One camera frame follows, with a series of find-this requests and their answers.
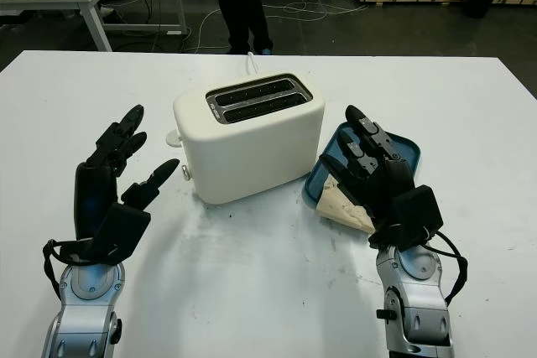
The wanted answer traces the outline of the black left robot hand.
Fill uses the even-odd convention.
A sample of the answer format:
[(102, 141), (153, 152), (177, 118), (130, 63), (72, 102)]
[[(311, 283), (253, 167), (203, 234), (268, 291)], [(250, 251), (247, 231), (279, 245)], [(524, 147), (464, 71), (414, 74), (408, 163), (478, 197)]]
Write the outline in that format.
[(162, 163), (141, 183), (131, 184), (122, 195), (117, 179), (127, 161), (146, 142), (139, 132), (144, 109), (134, 106), (119, 122), (112, 122), (96, 140), (95, 151), (76, 168), (74, 219), (76, 238), (104, 256), (132, 252), (149, 226), (145, 210), (159, 195), (159, 188), (178, 168), (179, 160)]

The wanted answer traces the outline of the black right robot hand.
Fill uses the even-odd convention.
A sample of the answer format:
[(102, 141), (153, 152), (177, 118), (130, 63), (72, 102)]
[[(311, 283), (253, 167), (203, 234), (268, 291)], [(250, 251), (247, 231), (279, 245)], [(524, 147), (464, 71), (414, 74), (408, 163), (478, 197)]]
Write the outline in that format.
[(414, 175), (376, 122), (353, 105), (345, 116), (354, 135), (339, 132), (336, 142), (347, 161), (320, 156), (328, 178), (316, 212), (372, 235), (394, 223), (393, 198), (414, 188)]

